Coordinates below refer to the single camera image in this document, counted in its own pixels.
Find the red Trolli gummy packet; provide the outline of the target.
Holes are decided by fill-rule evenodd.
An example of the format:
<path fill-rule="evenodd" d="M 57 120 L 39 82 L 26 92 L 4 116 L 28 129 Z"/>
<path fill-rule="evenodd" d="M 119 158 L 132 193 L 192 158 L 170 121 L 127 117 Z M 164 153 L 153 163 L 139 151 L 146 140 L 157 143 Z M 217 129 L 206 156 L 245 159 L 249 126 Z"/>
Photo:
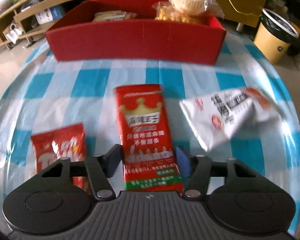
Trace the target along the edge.
<path fill-rule="evenodd" d="M 31 135 L 36 172 L 40 172 L 60 158 L 84 161 L 87 155 L 83 124 Z"/>

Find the red crown snack packet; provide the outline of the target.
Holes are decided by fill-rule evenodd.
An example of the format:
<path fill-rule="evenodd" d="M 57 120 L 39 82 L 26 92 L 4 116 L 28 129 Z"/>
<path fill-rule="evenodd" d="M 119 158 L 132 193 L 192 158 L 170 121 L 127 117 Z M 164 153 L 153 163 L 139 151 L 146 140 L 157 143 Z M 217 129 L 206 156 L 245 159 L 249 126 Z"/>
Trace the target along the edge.
<path fill-rule="evenodd" d="M 183 182 L 160 85 L 115 88 L 127 191 L 178 191 Z"/>

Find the white spicy strip packet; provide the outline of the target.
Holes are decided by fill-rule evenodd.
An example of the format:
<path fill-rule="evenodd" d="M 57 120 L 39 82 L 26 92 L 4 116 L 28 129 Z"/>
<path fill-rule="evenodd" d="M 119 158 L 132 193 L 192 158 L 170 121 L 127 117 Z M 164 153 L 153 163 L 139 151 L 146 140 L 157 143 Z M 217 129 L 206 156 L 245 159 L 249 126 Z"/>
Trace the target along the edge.
<path fill-rule="evenodd" d="M 179 101 L 199 145 L 210 152 L 249 126 L 281 119 L 275 101 L 258 87 L 239 87 Z"/>

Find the yellow toast bread package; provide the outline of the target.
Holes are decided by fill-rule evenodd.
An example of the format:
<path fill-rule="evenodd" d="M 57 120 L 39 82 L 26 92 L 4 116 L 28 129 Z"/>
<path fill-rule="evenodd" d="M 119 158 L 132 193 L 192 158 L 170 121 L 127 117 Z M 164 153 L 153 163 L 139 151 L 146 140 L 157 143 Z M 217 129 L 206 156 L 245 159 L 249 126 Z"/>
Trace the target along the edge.
<path fill-rule="evenodd" d="M 93 22 L 123 21 L 136 18 L 137 13 L 122 10 L 104 11 L 95 14 Z"/>

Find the waffle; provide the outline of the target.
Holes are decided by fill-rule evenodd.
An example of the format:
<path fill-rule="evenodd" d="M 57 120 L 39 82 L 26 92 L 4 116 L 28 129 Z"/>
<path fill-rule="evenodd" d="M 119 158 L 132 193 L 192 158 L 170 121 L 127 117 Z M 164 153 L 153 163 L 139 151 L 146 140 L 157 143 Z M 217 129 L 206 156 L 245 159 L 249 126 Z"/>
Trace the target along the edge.
<path fill-rule="evenodd" d="M 189 16 L 182 14 L 175 10 L 170 2 L 157 2 L 152 5 L 152 8 L 156 10 L 157 15 L 155 20 L 157 21 L 171 21 L 180 23 L 193 23 L 193 24 L 206 24 L 206 20 L 210 13 L 205 12 L 198 16 Z"/>

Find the round white cake package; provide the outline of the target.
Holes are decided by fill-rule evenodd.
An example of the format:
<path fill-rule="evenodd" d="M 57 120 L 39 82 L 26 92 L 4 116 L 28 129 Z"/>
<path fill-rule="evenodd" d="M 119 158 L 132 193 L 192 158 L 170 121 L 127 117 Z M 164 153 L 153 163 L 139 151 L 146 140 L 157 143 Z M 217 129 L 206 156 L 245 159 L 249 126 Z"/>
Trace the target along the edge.
<path fill-rule="evenodd" d="M 185 16 L 200 16 L 211 13 L 224 18 L 224 12 L 216 0 L 168 0 L 172 7 Z"/>

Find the blue white checkered tablecloth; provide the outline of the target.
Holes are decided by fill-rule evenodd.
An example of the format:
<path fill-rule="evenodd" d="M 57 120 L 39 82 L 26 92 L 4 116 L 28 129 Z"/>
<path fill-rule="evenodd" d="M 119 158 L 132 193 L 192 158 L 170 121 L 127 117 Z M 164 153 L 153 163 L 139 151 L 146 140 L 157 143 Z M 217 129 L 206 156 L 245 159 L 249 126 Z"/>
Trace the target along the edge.
<path fill-rule="evenodd" d="M 183 190 L 190 156 L 235 158 L 287 191 L 300 221 L 300 125 L 285 84 L 245 37 L 228 33 L 211 65 L 61 61 L 47 41 L 0 98 L 0 231 L 10 192 L 61 158 L 124 147 L 110 177 L 123 190 Z M 187 153 L 179 157 L 175 149 Z"/>

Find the red cardboard box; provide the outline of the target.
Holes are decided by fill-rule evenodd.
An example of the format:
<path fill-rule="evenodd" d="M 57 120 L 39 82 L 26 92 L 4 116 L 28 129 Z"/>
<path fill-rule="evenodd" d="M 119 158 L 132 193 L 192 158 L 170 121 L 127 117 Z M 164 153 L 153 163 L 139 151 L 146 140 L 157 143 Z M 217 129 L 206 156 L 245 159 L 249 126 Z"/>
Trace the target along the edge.
<path fill-rule="evenodd" d="M 155 20 L 165 0 L 87 0 L 45 32 L 57 61 L 148 59 L 214 65 L 226 30 L 213 15 L 206 24 Z M 98 12 L 137 13 L 123 21 L 93 22 Z"/>

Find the yellow trash bin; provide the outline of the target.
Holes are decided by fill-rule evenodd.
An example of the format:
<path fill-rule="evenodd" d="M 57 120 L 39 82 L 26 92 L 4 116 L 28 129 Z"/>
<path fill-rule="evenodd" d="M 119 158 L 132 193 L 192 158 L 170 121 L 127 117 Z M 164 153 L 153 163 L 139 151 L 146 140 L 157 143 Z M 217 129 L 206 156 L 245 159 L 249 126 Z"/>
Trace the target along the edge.
<path fill-rule="evenodd" d="M 271 64 L 276 64 L 298 39 L 299 33 L 290 22 L 272 10 L 262 9 L 254 45 Z"/>

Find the blue white carton box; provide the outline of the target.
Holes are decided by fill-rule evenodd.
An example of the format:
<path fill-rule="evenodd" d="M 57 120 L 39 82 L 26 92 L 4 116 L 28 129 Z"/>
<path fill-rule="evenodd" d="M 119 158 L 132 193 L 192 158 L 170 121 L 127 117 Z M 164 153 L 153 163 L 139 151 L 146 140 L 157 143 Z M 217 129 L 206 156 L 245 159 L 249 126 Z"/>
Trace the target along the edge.
<path fill-rule="evenodd" d="M 45 9 L 42 12 L 35 14 L 36 20 L 39 25 L 46 24 L 55 20 L 62 18 L 64 15 L 64 10 L 60 5 L 56 5 L 49 9 Z"/>

